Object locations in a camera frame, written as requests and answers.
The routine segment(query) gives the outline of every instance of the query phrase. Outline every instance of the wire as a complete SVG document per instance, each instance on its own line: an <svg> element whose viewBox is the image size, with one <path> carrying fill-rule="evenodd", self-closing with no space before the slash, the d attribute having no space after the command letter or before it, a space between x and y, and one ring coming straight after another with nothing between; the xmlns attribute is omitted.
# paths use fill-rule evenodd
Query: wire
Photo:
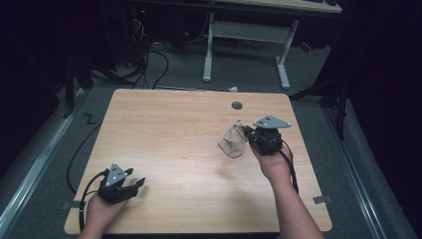
<svg viewBox="0 0 422 239"><path fill-rule="evenodd" d="M149 52L146 52L146 65L148 65L148 62L149 62ZM146 79L146 68L143 74L143 84L142 84L143 89L145 89L145 85L146 85L146 88L149 89L148 80Z"/></svg>
<svg viewBox="0 0 422 239"><path fill-rule="evenodd" d="M199 41L197 41L197 42L195 42L195 43L191 43L190 45L188 45L188 44L185 44L184 46L185 47L187 47L187 48L190 48L190 49L195 49L195 50L200 50L200 49L204 49L204 48L206 48L207 47L207 44L201 44L201 47L192 47L192 45L193 44L198 44L199 43Z"/></svg>
<svg viewBox="0 0 422 239"><path fill-rule="evenodd" d="M239 42L238 44L239 44L240 46L243 46L243 47L248 47L248 48L265 48L265 47L268 47L268 46L274 45L274 43L272 43L272 42L266 42L266 43L263 43L263 44L261 44L261 45L259 45L259 46L254 46L254 45L250 45L250 44L245 44L245 43L242 43L242 42Z"/></svg>
<svg viewBox="0 0 422 239"><path fill-rule="evenodd" d="M228 51L219 51L219 50L215 49L214 47L213 47L213 50L214 50L215 52L218 52L218 53L231 53L231 52L233 52L234 50L236 50L236 49L237 49L237 47L238 47L238 41L235 41L235 42L234 42L234 46L233 46L233 48L232 48L232 49L230 49L230 50L228 50Z"/></svg>
<svg viewBox="0 0 422 239"><path fill-rule="evenodd" d="M139 44L142 42L143 38L143 25L142 25L142 32L140 33Z"/></svg>
<svg viewBox="0 0 422 239"><path fill-rule="evenodd" d="M165 70L164 70L164 72L161 74L161 76L155 81L155 83L154 83L154 85L152 85L152 89L153 90L155 90L155 86L157 85L157 83L159 82L159 80L161 80L161 78L167 73L167 70L168 70L168 59L167 59L167 57L165 57L164 55L162 55L161 53L159 53L159 52L154 52L155 54L158 54L158 55L160 55L161 57L163 57L164 59L165 59L165 62L167 63L167 66L165 67Z"/></svg>
<svg viewBox="0 0 422 239"><path fill-rule="evenodd" d="M126 79L129 79L131 77L136 76L139 73L142 73L143 71L143 65L142 65L142 60L139 62L138 67L133 71L130 72L128 74L125 74L123 76L118 76L117 74L111 72L111 71L104 71L101 70L99 71L100 74L102 74L105 77L99 76L94 72L91 72L91 76L95 79L98 79L100 81L105 81L105 82L118 82L118 83L124 83L124 84L130 84L130 82L126 81Z"/></svg>
<svg viewBox="0 0 422 239"><path fill-rule="evenodd" d="M134 42L134 45L135 46L137 46L137 42L136 42L136 39L134 38L134 36L133 35L130 35L131 37L132 37L132 39L133 39L133 42Z"/></svg>
<svg viewBox="0 0 422 239"><path fill-rule="evenodd" d="M99 192L99 191L98 190L91 191L91 192L87 193L87 196L92 194L92 193L96 193L96 192Z"/></svg>
<svg viewBox="0 0 422 239"><path fill-rule="evenodd" d="M289 169L290 169L290 173L291 173L291 176L292 176L292 185L293 185L293 188L295 189L295 191L297 193L299 193L298 180L296 179L296 172L295 172L295 168L293 167L293 153L290 150L290 147L288 146L288 144L284 140L282 140L282 142L286 144L286 147L288 148L288 150L290 152L290 155L292 156L292 161L290 161L289 158L281 150L278 150L278 152L282 155L282 157L288 163Z"/></svg>
<svg viewBox="0 0 422 239"><path fill-rule="evenodd" d="M140 23L136 18L133 18L132 20L138 24L136 30L133 32L133 34L136 34L137 30L139 30L140 26L142 26L142 23Z"/></svg>
<svg viewBox="0 0 422 239"><path fill-rule="evenodd" d="M128 82L126 80L126 78L129 77L133 77L137 75L137 71L140 70L140 68L138 67L135 71L121 77L116 75L115 73L109 71L109 70L104 70L101 67L97 66L96 64L92 63L91 61L89 61L88 59L85 59L81 56L76 56L75 60L79 63L84 65L85 67L89 68L90 70L97 70L99 73L101 73L102 75L108 77L109 79L116 81L118 83L122 83L122 84L130 84L130 82Z"/></svg>
<svg viewBox="0 0 422 239"><path fill-rule="evenodd" d="M93 177L93 179L91 179L91 181L88 183L87 187L85 188L84 194L82 195L82 199L81 199L81 202L80 202L80 213L79 213L79 218L80 218L80 229L81 229L81 232L84 230L84 227L85 227L84 210L85 210L85 204L86 204L86 203L85 203L85 198L86 198L86 197L87 197L87 195L88 195L88 190L90 189L91 184L93 184L93 182L94 182L97 178L99 178L99 177L101 177L101 176L106 175L108 172L109 172L109 170L108 170L108 169L106 169L106 170L104 170L104 171L100 172L99 174L95 175L95 176Z"/></svg>
<svg viewBox="0 0 422 239"><path fill-rule="evenodd" d="M207 14L207 17L205 18L205 23L204 23L204 27L202 28L202 31L201 31L201 33L198 35L198 37L197 38L195 38L194 40L192 40L192 41L189 41L189 42L185 42L185 43L195 43L195 42L199 42L199 41L202 41L202 40L204 40L204 39L207 39L206 37L204 37L204 38L202 38L202 39L199 39L200 37L202 37L202 35L204 34L204 32L205 32L205 29L207 28L207 23L208 23L208 18L210 17L210 14L208 13Z"/></svg>
<svg viewBox="0 0 422 239"><path fill-rule="evenodd" d="M133 85L132 85L132 88L133 89L135 89L136 88L136 84L137 84L137 82L142 78L142 76L145 74L145 71L146 71L146 67L147 67L147 65L148 65L148 63L147 63L147 61L145 62L143 59L142 59L142 64L143 64L143 71L139 74L139 76L136 78L136 80L133 82Z"/></svg>
<svg viewBox="0 0 422 239"><path fill-rule="evenodd" d="M103 124L103 122L101 121L91 132L90 132L90 134L88 134L85 138L84 138L84 140L81 142L81 144L78 146L78 148L77 148L77 150L75 151L75 153L74 153L74 155L72 156L72 158L71 158L71 161L69 162L69 165L68 165L68 170L66 171L66 180L67 180L67 182L68 182L68 186L69 186L69 188L71 189L71 191L74 193L74 194L77 194L77 190L75 189L75 187L72 185L72 183L71 183L71 178L70 178L70 174L71 174L71 167L72 167L72 164L74 163L74 161L75 161L75 158L77 157L77 154L78 154L78 152L81 150L81 148L84 146L84 144L87 142L87 140L91 137L91 135L93 135L93 133L101 126Z"/></svg>

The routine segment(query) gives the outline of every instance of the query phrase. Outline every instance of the desk leg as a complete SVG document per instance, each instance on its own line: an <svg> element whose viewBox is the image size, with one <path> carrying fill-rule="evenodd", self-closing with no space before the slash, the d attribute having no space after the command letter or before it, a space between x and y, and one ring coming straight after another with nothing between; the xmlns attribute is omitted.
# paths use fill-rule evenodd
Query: desk leg
<svg viewBox="0 0 422 239"><path fill-rule="evenodd" d="M282 56L276 58L277 68L279 69L280 81L282 82L282 88L288 90L290 88L288 75L286 74L285 60L288 55L289 48L292 45L293 38L295 37L296 29L298 28L299 20L295 20L289 31L288 38L286 40L285 49L283 50Z"/></svg>
<svg viewBox="0 0 422 239"><path fill-rule="evenodd" d="M211 70L212 70L212 40L214 35L214 13L210 13L210 24L208 27L208 48L207 55L205 56L204 66L204 82L211 81Z"/></svg>

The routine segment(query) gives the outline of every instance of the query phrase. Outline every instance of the white desk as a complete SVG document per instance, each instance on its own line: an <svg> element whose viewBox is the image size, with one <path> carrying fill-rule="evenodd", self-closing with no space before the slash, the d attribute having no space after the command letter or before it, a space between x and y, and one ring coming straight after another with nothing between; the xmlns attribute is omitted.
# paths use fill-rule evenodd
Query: white desk
<svg viewBox="0 0 422 239"><path fill-rule="evenodd" d="M341 8L329 6L325 2L315 3L303 0L216 0L215 2L236 3L257 5L264 7L286 8L301 11L316 11L322 13L340 13ZM235 38L253 41L264 41L273 43L283 43L284 48L280 57L276 58L276 65L279 70L280 81L283 89L290 88L288 76L286 74L285 60L295 37L299 21L295 20L290 28L273 27L255 24L245 24L227 21L215 21L214 13L210 13L208 30L208 47L205 56L204 82L211 81L212 74L212 44L214 37Z"/></svg>

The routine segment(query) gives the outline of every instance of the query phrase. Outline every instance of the human hand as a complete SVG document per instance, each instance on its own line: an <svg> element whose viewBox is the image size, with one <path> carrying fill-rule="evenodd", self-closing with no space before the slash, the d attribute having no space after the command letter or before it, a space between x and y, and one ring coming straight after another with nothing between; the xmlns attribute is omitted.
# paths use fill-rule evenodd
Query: human hand
<svg viewBox="0 0 422 239"><path fill-rule="evenodd" d="M260 162L263 174L269 179L271 183L288 182L289 185L292 185L289 164L279 152L276 152L274 155L260 155L253 148L252 151ZM292 154L285 144L283 145L281 151L292 162Z"/></svg>
<svg viewBox="0 0 422 239"><path fill-rule="evenodd" d="M86 225L80 238L102 238L128 200L116 204L104 202L97 194L88 203Z"/></svg>

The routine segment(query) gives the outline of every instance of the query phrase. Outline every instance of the forearm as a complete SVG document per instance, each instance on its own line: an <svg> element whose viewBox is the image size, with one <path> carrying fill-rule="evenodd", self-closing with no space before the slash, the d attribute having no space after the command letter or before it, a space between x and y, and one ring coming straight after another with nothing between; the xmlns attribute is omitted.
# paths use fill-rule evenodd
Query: forearm
<svg viewBox="0 0 422 239"><path fill-rule="evenodd" d="M283 238L323 238L304 203L290 182L270 181L275 198L280 231Z"/></svg>
<svg viewBox="0 0 422 239"><path fill-rule="evenodd" d="M79 239L101 239L103 238L103 231L99 228L86 226L81 232Z"/></svg>

